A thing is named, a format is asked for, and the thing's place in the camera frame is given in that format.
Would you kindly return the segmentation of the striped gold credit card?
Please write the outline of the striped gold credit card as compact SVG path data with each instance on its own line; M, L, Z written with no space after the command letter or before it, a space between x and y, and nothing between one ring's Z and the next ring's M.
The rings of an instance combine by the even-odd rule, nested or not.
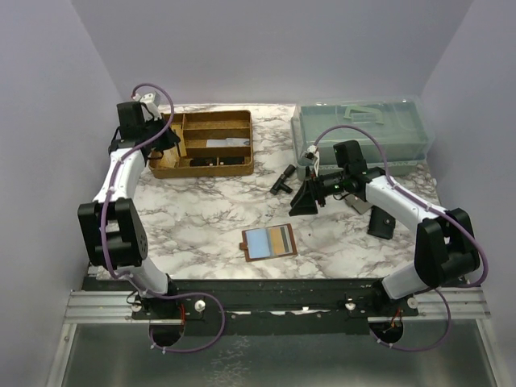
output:
M179 137L180 141L176 145L177 154L179 157L187 157L187 151L185 147L185 136L184 130L180 123L173 123L171 126L173 132Z

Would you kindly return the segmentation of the brown leather card holder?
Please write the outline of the brown leather card holder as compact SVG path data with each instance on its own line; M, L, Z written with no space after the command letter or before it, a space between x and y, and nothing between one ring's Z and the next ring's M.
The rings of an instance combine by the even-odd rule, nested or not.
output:
M265 228L268 231L272 227L283 226L283 225L287 225L288 228L289 228L291 243L293 245L293 253L288 254L288 255L283 255L283 256L274 256L272 254L272 256L269 257L269 258L258 259L258 260L250 260L249 259L249 255L248 255L247 240L246 240L246 236L245 236L245 231L248 231L248 230L245 230L245 231L242 231L242 233L241 233L242 241L239 243L239 250L244 253L245 260L247 262L254 262L254 261L259 261L259 260L269 260L269 259L275 259L275 258L284 258L284 257L296 256L298 254L298 249L297 249L297 245L295 243L295 238L294 238L294 234L293 234L293 228L292 228L290 223L276 225L276 226L271 226L271 227L260 227L260 228Z

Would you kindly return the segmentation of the blue credit card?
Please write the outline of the blue credit card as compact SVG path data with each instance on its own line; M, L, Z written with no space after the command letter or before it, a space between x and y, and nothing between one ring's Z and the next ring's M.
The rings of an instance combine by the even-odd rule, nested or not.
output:
M265 259L272 256L268 231L258 228L245 231L250 260Z

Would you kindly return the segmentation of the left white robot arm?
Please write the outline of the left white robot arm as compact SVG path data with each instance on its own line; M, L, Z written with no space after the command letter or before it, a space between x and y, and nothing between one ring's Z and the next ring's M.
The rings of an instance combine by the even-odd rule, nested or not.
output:
M159 112L152 94L117 105L119 126L108 147L110 167L92 202L77 216L89 261L135 288L133 302L157 318L184 318L170 276L148 257L148 238L134 204L135 188L152 153L176 147L179 136Z

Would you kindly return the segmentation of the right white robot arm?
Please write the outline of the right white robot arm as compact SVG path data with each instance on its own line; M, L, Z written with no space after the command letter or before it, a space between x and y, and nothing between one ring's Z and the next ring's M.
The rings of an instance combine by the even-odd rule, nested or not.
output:
M471 220L464 210L433 206L390 181L384 169L368 168L355 140L333 148L340 170L318 176L307 169L290 203L289 215L317 214L328 196L346 192L383 210L411 232L415 237L414 260L377 283L370 298L377 314L390 315L400 306L401 298L446 285L479 268L481 259L472 242Z

